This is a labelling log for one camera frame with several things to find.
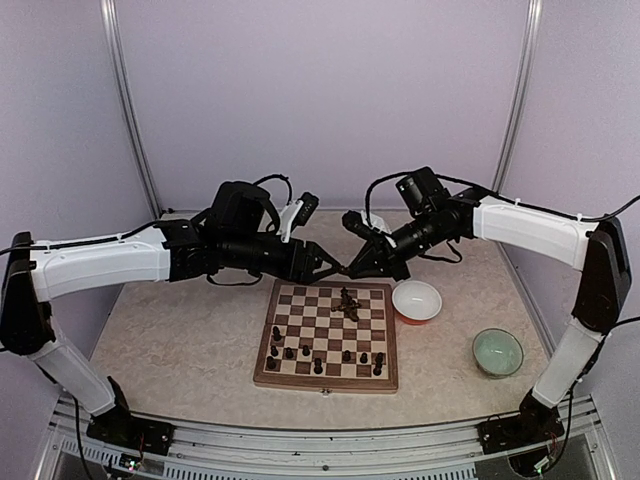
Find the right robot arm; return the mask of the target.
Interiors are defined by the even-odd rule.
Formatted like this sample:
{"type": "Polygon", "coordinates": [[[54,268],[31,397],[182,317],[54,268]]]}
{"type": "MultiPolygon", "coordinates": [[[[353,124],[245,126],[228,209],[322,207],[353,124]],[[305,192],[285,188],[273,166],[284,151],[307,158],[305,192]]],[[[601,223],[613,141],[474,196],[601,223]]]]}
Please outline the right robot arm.
{"type": "Polygon", "coordinates": [[[343,226],[365,242],[347,268],[350,278],[406,280],[409,260],[461,238],[519,247],[580,272],[568,327],[511,423],[518,442],[535,442],[550,427],[549,411],[595,363],[620,321],[632,284],[621,222],[616,214],[586,218],[524,204],[469,181],[451,194],[447,176],[429,167],[392,178],[412,220],[390,232],[372,221],[369,210],[345,213],[343,226]]]}

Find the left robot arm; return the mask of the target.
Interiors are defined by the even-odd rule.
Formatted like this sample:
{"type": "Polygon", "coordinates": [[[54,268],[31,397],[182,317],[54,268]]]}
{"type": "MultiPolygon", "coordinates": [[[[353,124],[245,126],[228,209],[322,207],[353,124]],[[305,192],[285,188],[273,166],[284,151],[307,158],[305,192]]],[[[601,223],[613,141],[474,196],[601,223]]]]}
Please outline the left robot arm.
{"type": "Polygon", "coordinates": [[[15,235],[5,250],[1,345],[33,361],[75,397],[121,445],[140,434],[116,383],[99,374],[52,320],[57,297],[132,282],[177,282],[223,268],[309,285],[343,266],[312,241],[292,237],[318,199],[304,193],[278,212],[255,183],[221,184],[212,205],[190,219],[150,222],[127,233],[66,242],[15,235]]]}

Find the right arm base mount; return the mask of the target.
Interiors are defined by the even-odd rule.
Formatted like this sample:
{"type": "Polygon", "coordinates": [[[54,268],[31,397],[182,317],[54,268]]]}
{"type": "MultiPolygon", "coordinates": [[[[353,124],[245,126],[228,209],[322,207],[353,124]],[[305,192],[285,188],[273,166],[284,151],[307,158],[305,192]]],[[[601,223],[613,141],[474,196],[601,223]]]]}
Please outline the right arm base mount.
{"type": "Polygon", "coordinates": [[[565,434],[558,408],[545,406],[531,392],[521,401],[516,415],[485,420],[478,424],[477,431],[484,454],[517,449],[565,434]]]}

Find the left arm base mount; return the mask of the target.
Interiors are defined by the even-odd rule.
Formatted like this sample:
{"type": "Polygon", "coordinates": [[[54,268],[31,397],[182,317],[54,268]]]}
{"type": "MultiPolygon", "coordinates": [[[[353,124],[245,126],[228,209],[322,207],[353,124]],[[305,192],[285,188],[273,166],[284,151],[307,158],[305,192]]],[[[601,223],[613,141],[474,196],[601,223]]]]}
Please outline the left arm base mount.
{"type": "Polygon", "coordinates": [[[175,426],[171,423],[133,415],[121,406],[92,416],[89,438],[131,450],[167,456],[175,426]]]}

